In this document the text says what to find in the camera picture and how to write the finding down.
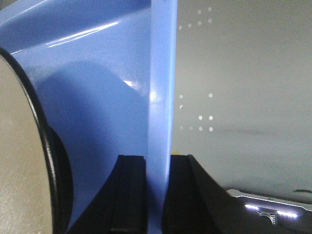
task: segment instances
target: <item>glossy blue surface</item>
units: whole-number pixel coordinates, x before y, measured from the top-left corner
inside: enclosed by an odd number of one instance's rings
[[[71,225],[117,156],[147,159],[149,233],[168,183],[176,1],[23,0],[0,12],[0,47],[29,76],[74,177]]]
[[[149,233],[161,233],[169,180],[176,54],[177,1],[152,1],[151,89],[147,181]]]

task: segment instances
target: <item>beige textured surface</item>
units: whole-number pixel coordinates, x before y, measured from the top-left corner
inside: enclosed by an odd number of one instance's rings
[[[52,233],[41,140],[15,73],[0,57],[0,233]]]

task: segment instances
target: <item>white led light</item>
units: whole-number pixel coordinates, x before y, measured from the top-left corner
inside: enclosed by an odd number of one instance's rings
[[[259,207],[257,207],[257,206],[245,205],[245,207],[248,208],[248,209],[259,210]]]
[[[284,215],[284,216],[288,216],[288,217],[291,217],[291,218],[297,218],[298,215],[296,214],[292,214],[292,213],[288,213],[288,212],[283,212],[283,211],[277,211],[277,213],[279,215]]]

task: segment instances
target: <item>blue curved surface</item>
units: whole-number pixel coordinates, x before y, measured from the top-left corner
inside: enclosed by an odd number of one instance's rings
[[[0,47],[20,63],[68,152],[70,226],[117,156],[147,159],[149,232],[161,233],[171,144],[176,1],[18,1]]]

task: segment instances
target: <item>gray background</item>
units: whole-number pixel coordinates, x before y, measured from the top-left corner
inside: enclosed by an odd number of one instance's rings
[[[16,2],[16,1],[17,0],[0,0],[0,10],[11,5],[12,3]]]
[[[312,190],[312,1],[178,3],[172,151],[225,189],[311,203],[293,191]]]

